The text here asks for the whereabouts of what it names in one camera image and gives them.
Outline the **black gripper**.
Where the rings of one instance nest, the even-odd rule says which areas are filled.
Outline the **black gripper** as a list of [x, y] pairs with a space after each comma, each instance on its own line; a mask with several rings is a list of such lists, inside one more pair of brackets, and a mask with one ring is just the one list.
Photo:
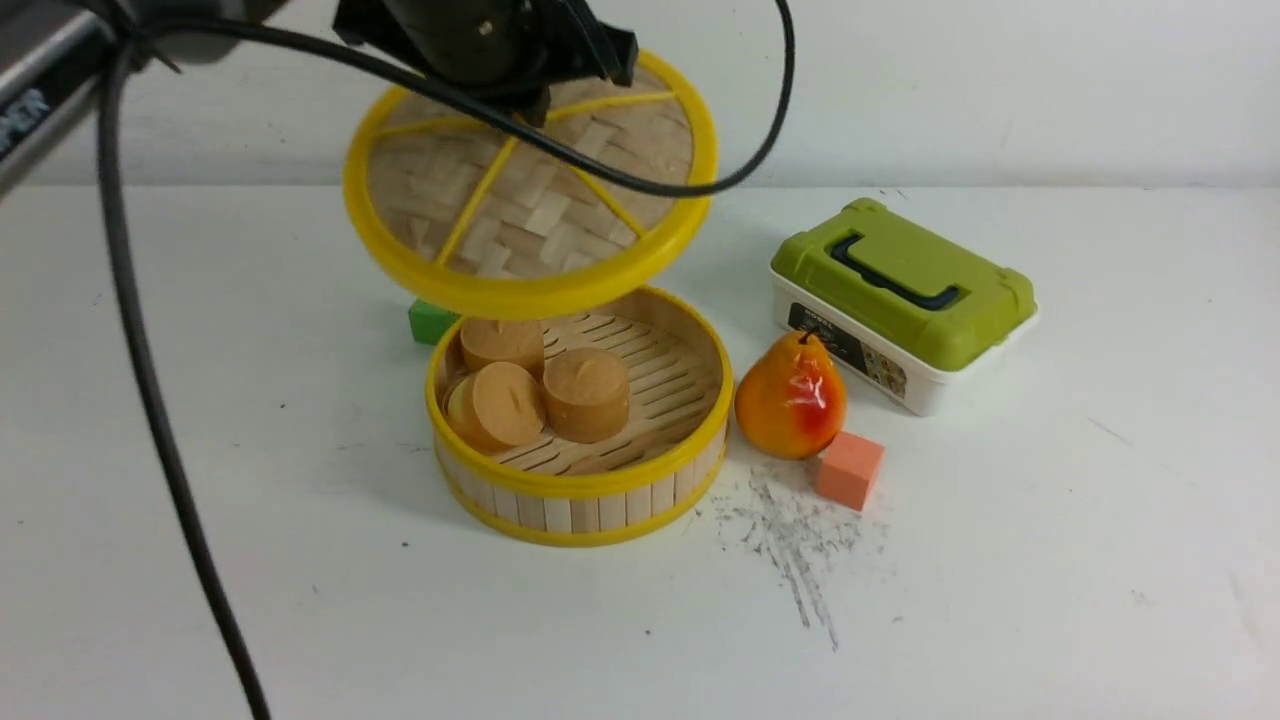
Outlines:
[[552, 87], [591, 77], [628, 87], [639, 55], [636, 35], [585, 1], [342, 1], [332, 27], [535, 128]]

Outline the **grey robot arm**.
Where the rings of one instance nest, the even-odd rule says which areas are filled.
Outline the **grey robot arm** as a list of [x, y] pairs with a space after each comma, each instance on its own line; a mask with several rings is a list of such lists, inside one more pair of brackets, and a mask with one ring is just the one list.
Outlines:
[[[93, 110], [123, 44], [128, 70], [148, 59], [223, 59], [266, 24], [279, 1], [5, 1], [3, 187], [20, 182]], [[348, 47], [387, 54], [448, 97], [540, 128], [550, 91], [580, 79], [628, 87], [634, 32], [585, 1], [338, 1], [332, 28]]]

